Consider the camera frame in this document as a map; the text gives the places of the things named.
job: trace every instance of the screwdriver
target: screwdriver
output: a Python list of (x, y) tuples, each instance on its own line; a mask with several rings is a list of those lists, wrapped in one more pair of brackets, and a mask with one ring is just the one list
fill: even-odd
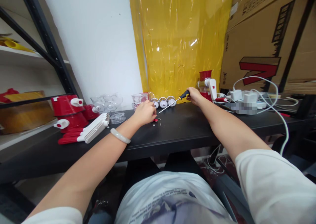
[[(174, 103), (176, 103), (179, 100), (182, 100), (183, 98), (185, 98), (186, 96), (190, 96), (190, 92), (189, 90), (186, 90), (181, 96), (179, 96), (178, 100), (176, 100), (175, 102), (171, 103), (169, 106), (173, 105)], [(166, 108), (164, 108), (162, 111), (159, 111), (157, 113), (157, 115), (159, 115), (159, 113), (163, 112), (165, 109), (167, 109), (169, 106), (167, 106)]]

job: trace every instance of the black shelf frame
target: black shelf frame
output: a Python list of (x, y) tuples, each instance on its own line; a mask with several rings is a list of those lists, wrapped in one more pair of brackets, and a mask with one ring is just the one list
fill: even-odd
[[(0, 18), (2, 18), (14, 31), (16, 31), (16, 33), (18, 33), (28, 44), (30, 44), (45, 60), (47, 60), (53, 66), (65, 90), (65, 95), (78, 95), (39, 1), (24, 0), (24, 2), (32, 17), (36, 29), (39, 32), (39, 35), (46, 50), (44, 50), (25, 30), (23, 30), (23, 28), (20, 25), (18, 25), (18, 23), (13, 18), (11, 18), (10, 15), (8, 15), (8, 13), (2, 7), (0, 7)], [(46, 101), (49, 100), (51, 97), (56, 96), (61, 95), (54, 95), (39, 99), (0, 104), (0, 109), (20, 106), (34, 102)]]

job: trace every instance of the screwdriver handle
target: screwdriver handle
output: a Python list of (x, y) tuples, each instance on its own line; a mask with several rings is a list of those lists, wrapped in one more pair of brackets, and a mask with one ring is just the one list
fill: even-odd
[(182, 100), (182, 99), (185, 98), (186, 96), (190, 96), (189, 90), (186, 90), (181, 96), (179, 96), (179, 98), (180, 98), (180, 100)]

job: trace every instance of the right hand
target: right hand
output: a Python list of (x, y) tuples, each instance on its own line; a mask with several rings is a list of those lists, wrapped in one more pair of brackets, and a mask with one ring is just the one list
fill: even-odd
[(189, 87), (187, 90), (190, 92), (190, 96), (187, 97), (187, 100), (191, 101), (194, 105), (199, 106), (200, 101), (203, 100), (204, 97), (196, 88)]

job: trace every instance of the screwdriver shaft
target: screwdriver shaft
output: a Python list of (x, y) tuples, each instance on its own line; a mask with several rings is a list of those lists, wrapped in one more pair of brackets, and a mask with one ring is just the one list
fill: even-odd
[[(171, 106), (171, 105), (173, 105), (174, 103), (176, 103), (177, 101), (179, 101), (180, 100), (180, 98), (178, 99), (178, 100), (176, 100), (176, 101), (174, 101), (173, 103), (171, 103), (169, 106)], [(162, 111), (159, 111), (158, 113), (157, 113), (157, 115), (159, 115), (161, 112), (163, 112), (165, 109), (167, 109), (169, 106), (167, 106), (166, 108), (164, 108)]]

